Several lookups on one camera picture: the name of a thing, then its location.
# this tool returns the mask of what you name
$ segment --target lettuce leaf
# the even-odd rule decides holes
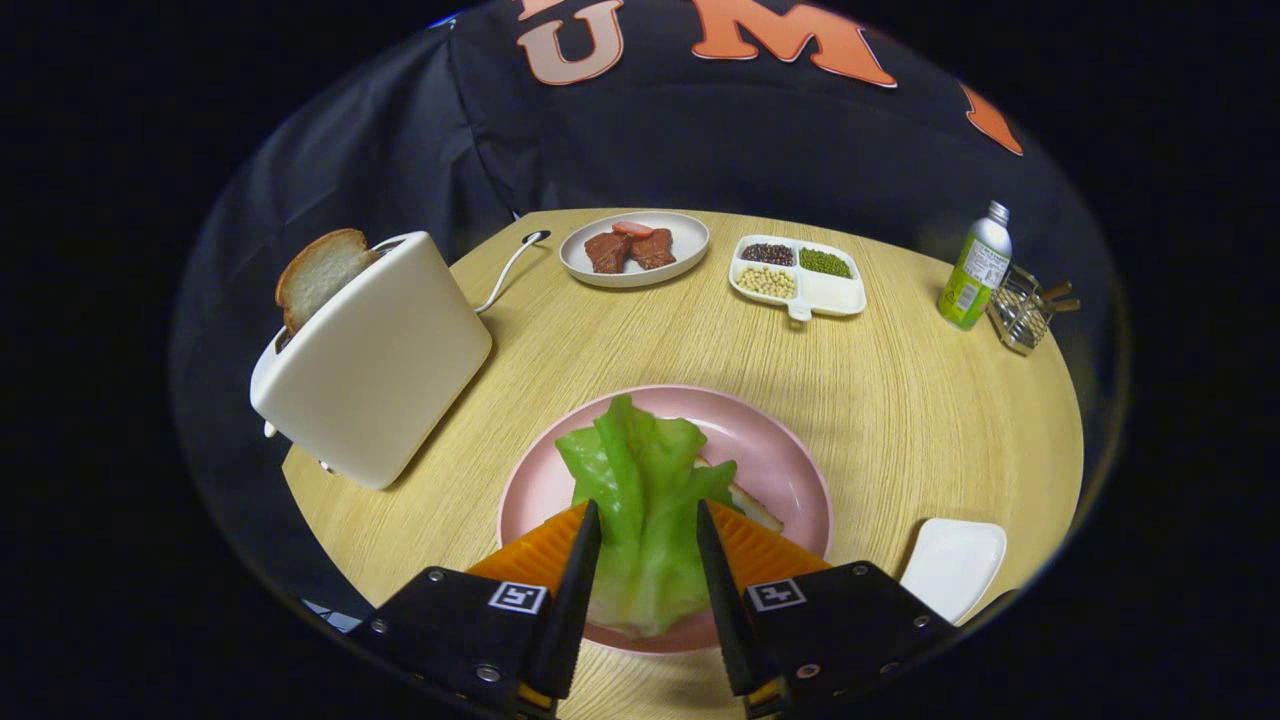
[[[588,620],[654,637],[709,605],[698,553],[698,501],[735,507],[737,464],[694,468],[707,436],[682,418],[655,418],[620,395],[593,427],[556,441],[577,505],[600,511],[600,557]]]

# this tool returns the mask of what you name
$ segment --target steak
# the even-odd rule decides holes
[[[671,254],[671,231],[657,228],[652,236],[634,240],[631,258],[646,270],[675,263],[676,256]]]
[[[591,269],[596,273],[616,274],[622,272],[622,264],[631,250],[631,237],[618,233],[600,233],[586,241],[586,256],[591,259]]]

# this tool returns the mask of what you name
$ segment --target silver bottle cap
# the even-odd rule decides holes
[[[1009,227],[1009,208],[995,200],[991,201],[991,208],[987,209],[987,217],[1000,223],[1001,227]]]

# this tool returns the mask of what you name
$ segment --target toaster power cord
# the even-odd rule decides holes
[[[550,234],[550,231],[536,231],[526,234],[524,240],[520,241],[520,250],[516,250],[516,252],[512,254],[511,260],[507,260],[507,266],[503,268],[502,274],[498,275],[498,282],[493,286],[493,292],[489,295],[489,300],[486,300],[484,305],[476,307],[476,314],[484,313],[493,306],[493,301],[498,299],[498,291],[502,290],[502,283],[507,279],[507,273],[511,272],[511,266],[520,259],[520,254],[538,245],[538,242],[545,240]]]

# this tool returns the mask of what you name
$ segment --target toaster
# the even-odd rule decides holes
[[[250,402],[330,471],[371,489],[396,480],[493,348],[426,232],[380,258],[293,337],[262,350]]]

